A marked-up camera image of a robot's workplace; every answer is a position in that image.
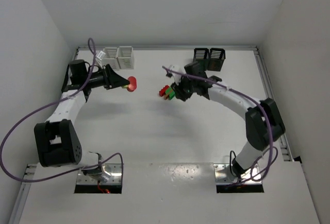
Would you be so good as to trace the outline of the red round lego piece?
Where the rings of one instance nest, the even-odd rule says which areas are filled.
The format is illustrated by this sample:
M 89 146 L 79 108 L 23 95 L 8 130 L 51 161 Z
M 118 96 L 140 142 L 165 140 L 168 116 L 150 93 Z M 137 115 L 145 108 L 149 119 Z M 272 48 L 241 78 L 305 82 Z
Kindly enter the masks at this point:
M 136 78 L 134 76 L 130 76 L 128 78 L 128 81 L 129 81 L 129 85 L 127 86 L 127 90 L 129 92 L 135 91 L 136 88 L 137 88 L 137 80 L 136 80 Z

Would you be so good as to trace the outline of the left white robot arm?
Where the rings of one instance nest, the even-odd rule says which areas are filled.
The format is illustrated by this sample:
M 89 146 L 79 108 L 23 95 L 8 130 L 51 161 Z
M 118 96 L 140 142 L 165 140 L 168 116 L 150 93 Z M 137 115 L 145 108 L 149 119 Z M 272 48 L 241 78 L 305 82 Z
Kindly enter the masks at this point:
M 137 88 L 136 78 L 131 76 L 125 79 L 108 64 L 94 72 L 87 68 L 84 60 L 69 63 L 68 69 L 71 76 L 65 79 L 62 88 L 61 97 L 64 101 L 58 104 L 45 122 L 34 127 L 39 162 L 43 167 L 79 168 L 84 175 L 92 178 L 108 176 L 105 166 L 101 165 L 102 156 L 97 152 L 83 150 L 74 122 L 92 89 L 125 88 L 133 92 Z

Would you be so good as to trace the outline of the red lego brick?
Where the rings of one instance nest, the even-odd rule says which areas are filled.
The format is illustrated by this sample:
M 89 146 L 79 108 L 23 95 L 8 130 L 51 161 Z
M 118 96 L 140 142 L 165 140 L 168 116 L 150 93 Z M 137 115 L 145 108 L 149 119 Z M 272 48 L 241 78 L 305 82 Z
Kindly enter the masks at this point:
M 163 97 L 166 94 L 166 90 L 169 88 L 168 85 L 165 85 L 160 91 L 159 91 L 159 96 Z

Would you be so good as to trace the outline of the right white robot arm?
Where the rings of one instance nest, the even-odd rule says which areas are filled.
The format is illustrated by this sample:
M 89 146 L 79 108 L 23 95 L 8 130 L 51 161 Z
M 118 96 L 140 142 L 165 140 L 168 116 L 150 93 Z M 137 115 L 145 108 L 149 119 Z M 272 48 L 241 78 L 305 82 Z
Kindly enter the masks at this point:
M 223 105 L 244 120 L 247 142 L 230 163 L 231 172 L 236 178 L 254 166 L 264 152 L 272 152 L 274 142 L 286 132 L 277 104 L 272 98 L 260 100 L 232 89 L 218 76 L 207 76 L 195 62 L 184 67 L 170 65 L 166 72 L 167 77 L 174 79 L 171 88 L 177 99 L 186 101 L 197 94 Z

